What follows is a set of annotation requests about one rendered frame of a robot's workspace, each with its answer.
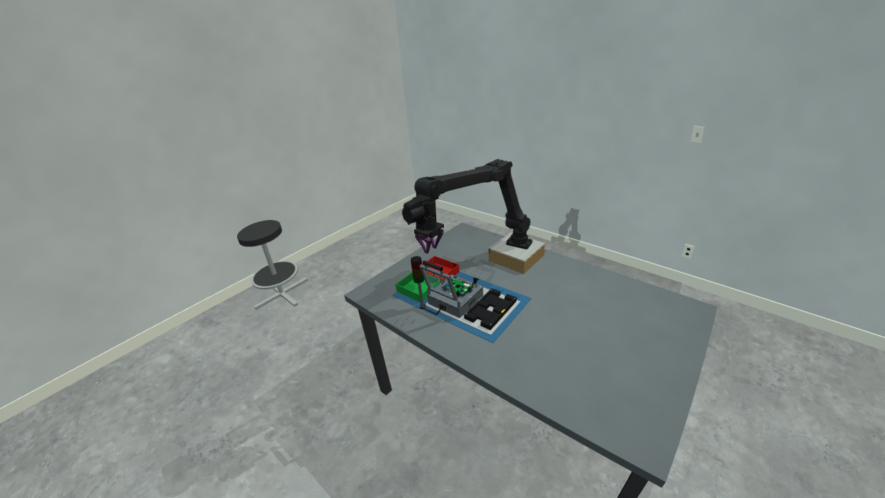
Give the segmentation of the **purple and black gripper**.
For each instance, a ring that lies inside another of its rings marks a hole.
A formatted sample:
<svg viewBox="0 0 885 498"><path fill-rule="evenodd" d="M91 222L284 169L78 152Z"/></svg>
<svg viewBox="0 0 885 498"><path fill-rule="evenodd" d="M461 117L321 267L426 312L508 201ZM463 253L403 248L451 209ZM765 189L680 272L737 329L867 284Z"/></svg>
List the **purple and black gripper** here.
<svg viewBox="0 0 885 498"><path fill-rule="evenodd" d="M424 230L415 229L414 234L418 243L422 246L422 249L425 253L429 253L429 249L432 243L432 247L436 248L438 246L438 242L440 238L445 233L445 224L436 223L436 215L429 216L429 218L423 217L423 225ZM442 229L443 228L443 229ZM437 236L436 243L434 243L434 237ZM427 243L427 249L423 243L425 241Z"/></svg>

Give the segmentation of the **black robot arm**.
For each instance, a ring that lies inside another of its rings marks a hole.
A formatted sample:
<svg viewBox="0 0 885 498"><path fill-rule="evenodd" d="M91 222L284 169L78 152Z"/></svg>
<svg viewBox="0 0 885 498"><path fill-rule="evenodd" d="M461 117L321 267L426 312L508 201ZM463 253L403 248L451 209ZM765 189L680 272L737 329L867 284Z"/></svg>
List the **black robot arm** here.
<svg viewBox="0 0 885 498"><path fill-rule="evenodd" d="M404 203L402 218L408 225L416 223L416 229L424 230L423 217L436 215L436 201L441 194L473 184L499 182L507 208L505 224L513 229L506 245L528 249L533 243L533 239L527 235L530 219L523 214L519 205L511 175L512 162L503 161L493 160L485 166L464 172L419 178L414 186L416 196Z"/></svg>

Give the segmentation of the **red bin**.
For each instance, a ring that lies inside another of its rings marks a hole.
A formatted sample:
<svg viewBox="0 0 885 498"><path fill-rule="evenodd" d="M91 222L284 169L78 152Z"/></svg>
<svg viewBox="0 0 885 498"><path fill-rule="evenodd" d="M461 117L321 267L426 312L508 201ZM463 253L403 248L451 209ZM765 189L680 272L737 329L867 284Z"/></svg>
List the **red bin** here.
<svg viewBox="0 0 885 498"><path fill-rule="evenodd" d="M443 267L443 273L447 275L456 275L459 273L459 264L453 264L453 262L447 261L446 259L434 256L429 259L428 262Z"/></svg>

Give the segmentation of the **green circuit board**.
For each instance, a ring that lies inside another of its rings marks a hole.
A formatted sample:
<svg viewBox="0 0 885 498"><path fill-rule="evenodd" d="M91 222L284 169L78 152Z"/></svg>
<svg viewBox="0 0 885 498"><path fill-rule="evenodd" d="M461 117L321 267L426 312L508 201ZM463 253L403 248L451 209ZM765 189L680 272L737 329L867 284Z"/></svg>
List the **green circuit board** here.
<svg viewBox="0 0 885 498"><path fill-rule="evenodd" d="M472 287L472 286L469 286L469 284L463 283L463 282L458 281L456 279L453 280L453 278L452 278L452 281L454 284L455 291L460 291L460 294L462 294L462 295L465 293L465 291L469 290L469 287L470 288Z"/></svg>

